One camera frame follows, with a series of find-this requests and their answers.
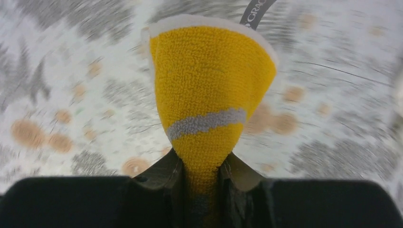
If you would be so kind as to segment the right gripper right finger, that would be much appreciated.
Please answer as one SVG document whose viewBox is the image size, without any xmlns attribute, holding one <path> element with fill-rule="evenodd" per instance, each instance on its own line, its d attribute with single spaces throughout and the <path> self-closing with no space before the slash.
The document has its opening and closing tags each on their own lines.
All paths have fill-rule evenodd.
<svg viewBox="0 0 403 228">
<path fill-rule="evenodd" d="M 366 180 L 265 178 L 230 154 L 220 167 L 225 228 L 400 228 L 391 196 Z"/>
</svg>

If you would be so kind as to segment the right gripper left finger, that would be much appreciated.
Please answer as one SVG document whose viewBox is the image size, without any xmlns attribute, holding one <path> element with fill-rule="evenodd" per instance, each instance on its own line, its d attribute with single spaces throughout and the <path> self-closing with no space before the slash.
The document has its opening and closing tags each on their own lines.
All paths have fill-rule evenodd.
<svg viewBox="0 0 403 228">
<path fill-rule="evenodd" d="M 3 228 L 181 228 L 183 163 L 174 150 L 136 177 L 31 177 L 0 198 Z"/>
</svg>

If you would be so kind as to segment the yellow white towel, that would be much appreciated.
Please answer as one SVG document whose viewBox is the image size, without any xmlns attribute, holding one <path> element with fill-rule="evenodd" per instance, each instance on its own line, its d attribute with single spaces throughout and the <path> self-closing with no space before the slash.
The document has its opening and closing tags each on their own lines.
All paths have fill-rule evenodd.
<svg viewBox="0 0 403 228">
<path fill-rule="evenodd" d="M 182 160 L 189 228 L 219 220 L 219 167 L 272 84 L 279 60 L 256 28 L 273 4 L 252 0 L 240 22 L 191 14 L 143 30 L 157 111 Z"/>
</svg>

